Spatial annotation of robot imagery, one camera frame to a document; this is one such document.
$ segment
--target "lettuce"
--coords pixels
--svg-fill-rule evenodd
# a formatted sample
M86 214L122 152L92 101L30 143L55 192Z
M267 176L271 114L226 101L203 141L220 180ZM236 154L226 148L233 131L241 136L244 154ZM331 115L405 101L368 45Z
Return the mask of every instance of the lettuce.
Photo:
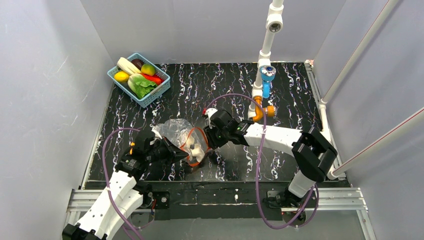
M128 87L137 95L139 99L144 98L158 85L147 80L143 75L135 73L129 77Z

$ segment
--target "blue valve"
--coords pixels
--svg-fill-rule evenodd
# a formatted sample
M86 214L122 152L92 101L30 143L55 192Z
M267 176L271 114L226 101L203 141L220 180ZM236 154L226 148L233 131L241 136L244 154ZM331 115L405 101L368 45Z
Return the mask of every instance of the blue valve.
M262 77L262 97L270 97L271 82L276 77L276 68L270 65L260 67L260 76Z

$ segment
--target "black marble table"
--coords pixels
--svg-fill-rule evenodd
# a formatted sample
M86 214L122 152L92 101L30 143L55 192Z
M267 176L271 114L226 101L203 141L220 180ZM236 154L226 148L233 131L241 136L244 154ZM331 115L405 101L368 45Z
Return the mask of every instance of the black marble table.
M277 73L272 82L271 96L264 106L277 106L277 115L268 118L268 124L302 129L321 128L318 108L303 63L274 63ZM89 170L88 182L104 181L100 159L105 137L118 128L149 129L168 119L184 118L197 127L206 126L201 117L204 107L214 98L239 93L250 95L255 81L256 63L201 63L162 64L159 66L171 76L171 89L147 108L132 101L118 87L114 87L108 104L97 151ZM224 106L234 117L245 118L249 102L239 97L220 99L216 105ZM106 146L108 172L124 149L136 136L135 132L116 134ZM222 182L255 180L258 148L226 144L203 162L190 167L185 162L164 165L153 163L142 179L147 181ZM260 166L260 180L287 182L297 171L294 158L288 154L264 148Z

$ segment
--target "blue plastic basket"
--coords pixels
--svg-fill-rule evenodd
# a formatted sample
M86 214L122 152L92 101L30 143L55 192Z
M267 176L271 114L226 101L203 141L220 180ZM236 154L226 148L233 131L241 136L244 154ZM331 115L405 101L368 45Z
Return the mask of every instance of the blue plastic basket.
M162 71L162 69L158 68L149 60L144 58L142 55L138 53L134 53L133 55L129 56L127 59L129 61L132 61L134 59L140 59L141 61L143 61L144 64L150 64L154 66L154 68L156 69L156 75L163 80L163 82L159 86L157 86L155 89L149 92L146 96L140 99L137 97L137 95L133 93L133 91L131 91L130 87L128 86L126 82L120 83L114 79L115 74L121 71L121 69L118 66L115 66L114 68L107 71L107 75L109 75L109 77L115 82L115 84L120 89L122 89L126 94L128 94L135 102L140 104L143 108L146 108L147 106L149 106L154 100L162 96L162 94L164 94L166 90L171 88L171 77L168 74L166 74L164 71Z

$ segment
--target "plastic bag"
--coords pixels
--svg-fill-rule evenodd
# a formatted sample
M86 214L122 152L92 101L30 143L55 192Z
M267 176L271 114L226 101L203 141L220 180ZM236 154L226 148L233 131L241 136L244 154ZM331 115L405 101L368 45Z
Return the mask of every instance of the plastic bag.
M153 131L165 136L175 146L188 153L184 161L192 167L200 164L210 149L203 130L194 127L186 119L169 119L165 123L154 126Z

